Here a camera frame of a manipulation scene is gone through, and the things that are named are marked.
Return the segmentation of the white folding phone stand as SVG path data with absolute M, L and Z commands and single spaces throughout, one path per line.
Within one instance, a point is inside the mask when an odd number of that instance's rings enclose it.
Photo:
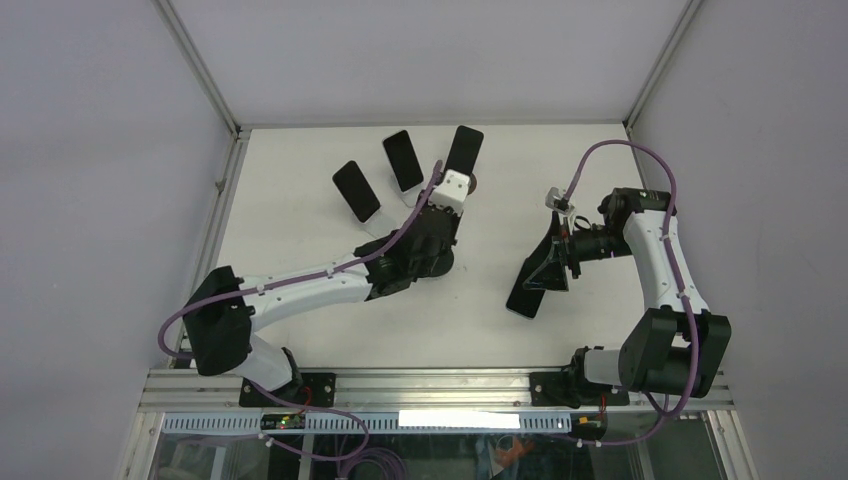
M 402 202 L 409 208 L 414 209 L 419 202 L 421 195 L 425 192 L 425 188 L 420 186 L 402 192 L 400 198 Z

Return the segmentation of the black phone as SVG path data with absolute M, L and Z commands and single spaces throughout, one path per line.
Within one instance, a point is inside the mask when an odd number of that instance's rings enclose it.
M 535 319 L 545 295 L 544 290 L 527 289 L 524 282 L 535 271 L 536 263 L 527 257 L 522 263 L 506 300 L 506 309 L 525 319 Z
M 385 138 L 382 145 L 398 189 L 406 193 L 418 187 L 424 177 L 409 132 L 400 130 Z
M 458 126 L 445 161 L 445 170 L 471 176 L 483 141 L 483 132 L 465 125 Z
M 356 161 L 339 168 L 332 182 L 360 223 L 368 222 L 380 210 L 381 203 Z

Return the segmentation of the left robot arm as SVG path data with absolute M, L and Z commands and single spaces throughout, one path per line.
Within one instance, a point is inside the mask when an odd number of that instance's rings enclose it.
M 198 307 L 182 316 L 198 374 L 238 375 L 262 387 L 275 405 L 294 403 L 301 392 L 294 358 L 259 331 L 293 315 L 375 300 L 445 275 L 460 220 L 450 208 L 426 206 L 398 239 L 370 241 L 321 272 L 238 277 L 230 266 L 215 268 L 189 299 Z

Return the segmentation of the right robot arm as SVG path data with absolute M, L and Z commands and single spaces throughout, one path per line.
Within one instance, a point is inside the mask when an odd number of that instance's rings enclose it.
M 668 192 L 616 188 L 601 201 L 603 224 L 581 226 L 556 187 L 546 206 L 551 221 L 524 260 L 506 307 L 537 315 L 548 291 L 568 290 L 589 261 L 634 259 L 645 312 L 617 351 L 584 348 L 566 369 L 564 390 L 588 405 L 604 387 L 703 398 L 713 384 L 732 329 L 710 311 L 694 285 L 678 240 L 676 209 Z

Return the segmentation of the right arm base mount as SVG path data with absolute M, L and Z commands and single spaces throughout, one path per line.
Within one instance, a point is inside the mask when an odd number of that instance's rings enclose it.
M 625 391 L 587 382 L 570 371 L 536 371 L 528 375 L 531 404 L 534 407 L 628 406 Z

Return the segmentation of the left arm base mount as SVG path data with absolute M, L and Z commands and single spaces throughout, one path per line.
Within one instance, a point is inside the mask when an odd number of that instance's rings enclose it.
M 300 380 L 272 390 L 270 394 L 293 404 L 329 408 L 334 406 L 336 380 L 337 375 L 331 372 L 302 373 Z M 242 382 L 238 405 L 242 408 L 282 407 L 282 404 L 268 398 L 246 379 Z

